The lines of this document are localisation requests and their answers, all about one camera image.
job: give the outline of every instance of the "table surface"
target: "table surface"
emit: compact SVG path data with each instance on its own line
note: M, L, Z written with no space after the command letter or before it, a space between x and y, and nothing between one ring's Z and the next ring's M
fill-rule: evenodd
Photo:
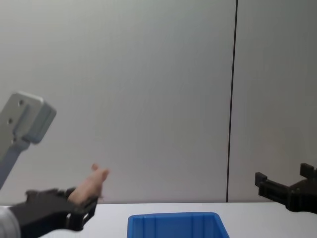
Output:
M127 219L135 214L216 212L231 238L312 238L317 215L292 213L277 203L103 204L82 232L56 231L46 238L126 238Z

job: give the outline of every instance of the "black vertical line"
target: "black vertical line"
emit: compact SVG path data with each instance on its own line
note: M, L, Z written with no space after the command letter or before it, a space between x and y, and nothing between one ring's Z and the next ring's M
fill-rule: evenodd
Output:
M238 15L238 0L236 0L236 12L235 12L235 19L234 19L233 54L232 54L232 71L231 71L231 92L230 92L230 116L229 116L229 139L228 139L228 164L227 164L227 193L226 193L226 202L228 202L228 193L229 193L229 166L230 166L230 143L231 143L231 118L232 118L232 96L233 96L234 60L235 60L235 55L236 55L237 15Z

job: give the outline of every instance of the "white wall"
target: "white wall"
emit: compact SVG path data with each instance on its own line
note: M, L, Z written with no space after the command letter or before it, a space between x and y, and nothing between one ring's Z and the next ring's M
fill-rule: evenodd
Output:
M229 201L258 201L255 172L293 184L317 166L317 2L239 0Z
M224 201L234 0L2 0L0 106L43 96L57 116L0 202L67 188L92 162L107 202Z

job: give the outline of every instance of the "blue plastic bin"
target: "blue plastic bin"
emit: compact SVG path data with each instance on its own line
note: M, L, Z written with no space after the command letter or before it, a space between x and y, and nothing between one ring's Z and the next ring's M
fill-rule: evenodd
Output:
M229 238L217 213L186 212L134 215L127 238Z

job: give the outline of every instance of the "small pink toy pig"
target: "small pink toy pig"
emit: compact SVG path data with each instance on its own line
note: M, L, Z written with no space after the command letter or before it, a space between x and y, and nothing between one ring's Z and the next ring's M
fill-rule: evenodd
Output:
M92 196L101 197L103 182L109 174L108 169L100 169L97 164L92 165L92 173L68 197L68 200L80 205Z

